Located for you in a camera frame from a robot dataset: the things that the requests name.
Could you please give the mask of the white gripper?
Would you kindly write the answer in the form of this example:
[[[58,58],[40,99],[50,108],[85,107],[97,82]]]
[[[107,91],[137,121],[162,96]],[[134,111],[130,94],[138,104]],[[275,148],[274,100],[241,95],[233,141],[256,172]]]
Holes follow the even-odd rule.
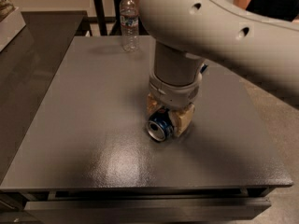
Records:
[[[154,74],[150,74],[150,93],[147,96],[148,117],[159,110],[162,105],[169,109],[174,109],[169,112],[169,118],[174,127],[174,136],[180,137],[192,121],[195,109],[193,102],[196,100],[201,81],[202,75],[197,74],[195,76],[195,81],[192,84],[176,86],[166,84]]]

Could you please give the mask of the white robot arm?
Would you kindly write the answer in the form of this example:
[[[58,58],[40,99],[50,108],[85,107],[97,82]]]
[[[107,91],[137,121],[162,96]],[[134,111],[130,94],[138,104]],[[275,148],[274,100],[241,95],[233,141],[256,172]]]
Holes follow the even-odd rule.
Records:
[[[247,12],[230,0],[140,0],[139,17],[156,41],[147,124],[153,138],[188,128],[206,60],[298,105],[297,24]]]

